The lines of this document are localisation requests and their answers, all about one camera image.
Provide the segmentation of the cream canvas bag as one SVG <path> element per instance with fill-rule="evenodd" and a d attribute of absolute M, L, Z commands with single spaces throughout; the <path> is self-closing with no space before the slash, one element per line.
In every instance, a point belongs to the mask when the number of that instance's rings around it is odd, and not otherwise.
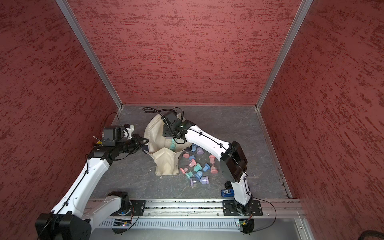
<path fill-rule="evenodd" d="M 179 174 L 179 158 L 192 144 L 178 140 L 176 152 L 171 151 L 169 146 L 172 138 L 163 137 L 163 127 L 164 122 L 160 115 L 156 115 L 148 123 L 144 138 L 149 139 L 149 143 L 144 151 L 154 160 L 157 176 L 175 176 Z"/>

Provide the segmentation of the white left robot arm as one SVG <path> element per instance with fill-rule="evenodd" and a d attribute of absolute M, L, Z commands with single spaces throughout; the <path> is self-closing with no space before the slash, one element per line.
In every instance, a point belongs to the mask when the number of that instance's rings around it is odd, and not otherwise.
<path fill-rule="evenodd" d="M 86 205 L 104 173 L 120 154 L 132 155 L 149 140 L 134 134 L 125 142 L 113 146 L 94 147 L 86 163 L 64 197 L 48 214 L 40 214 L 35 227 L 39 240 L 88 240 L 95 227 L 116 213 L 132 219 L 138 215 L 126 192 L 111 192 L 96 208 L 85 212 Z"/>

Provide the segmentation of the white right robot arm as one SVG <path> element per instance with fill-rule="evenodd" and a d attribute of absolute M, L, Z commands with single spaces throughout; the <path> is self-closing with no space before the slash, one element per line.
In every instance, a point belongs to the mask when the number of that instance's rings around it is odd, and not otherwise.
<path fill-rule="evenodd" d="M 161 114 L 161 120 L 166 128 L 163 130 L 163 136 L 174 137 L 177 140 L 182 139 L 185 142 L 195 144 L 209 152 L 220 162 L 222 175 L 232 184 L 237 211 L 243 216 L 249 215 L 252 194 L 248 185 L 248 160 L 241 145 L 236 141 L 229 143 L 219 140 L 204 132 L 191 121 L 181 120 L 172 111 L 165 115 Z"/>

